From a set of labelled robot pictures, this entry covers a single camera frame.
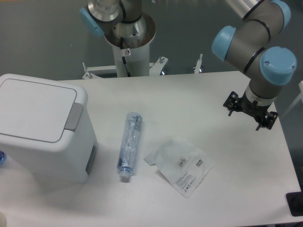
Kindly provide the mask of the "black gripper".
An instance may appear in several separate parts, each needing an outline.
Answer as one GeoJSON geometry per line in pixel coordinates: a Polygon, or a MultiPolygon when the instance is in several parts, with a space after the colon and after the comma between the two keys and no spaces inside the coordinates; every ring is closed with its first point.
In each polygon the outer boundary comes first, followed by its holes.
{"type": "Polygon", "coordinates": [[[228,116],[231,116],[233,112],[243,111],[245,114],[254,117],[258,123],[256,130],[260,128],[266,128],[271,130],[276,119],[278,118],[277,112],[268,112],[270,105],[260,106],[252,103],[244,93],[242,97],[234,91],[230,93],[223,106],[229,111],[228,116]]]}

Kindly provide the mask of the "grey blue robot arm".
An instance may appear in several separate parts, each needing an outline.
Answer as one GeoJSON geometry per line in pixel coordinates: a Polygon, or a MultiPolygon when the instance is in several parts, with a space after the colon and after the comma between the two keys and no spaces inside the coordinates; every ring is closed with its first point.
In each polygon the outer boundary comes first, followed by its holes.
{"type": "Polygon", "coordinates": [[[257,129],[272,129],[277,112],[268,109],[291,80],[295,55],[284,47],[266,45],[291,19],[289,6],[281,0],[228,0],[244,24],[225,26],[212,43],[212,52],[250,79],[243,96],[232,91],[223,106],[229,113],[243,112],[258,123],[257,129]]]}

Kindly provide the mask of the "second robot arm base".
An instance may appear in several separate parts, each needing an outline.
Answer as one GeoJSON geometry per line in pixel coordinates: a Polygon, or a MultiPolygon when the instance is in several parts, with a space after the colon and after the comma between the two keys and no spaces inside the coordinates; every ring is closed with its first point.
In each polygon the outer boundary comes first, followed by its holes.
{"type": "Polygon", "coordinates": [[[149,44],[155,37],[154,20],[143,12],[141,0],[89,0],[80,18],[95,36],[120,49],[149,44]]]}

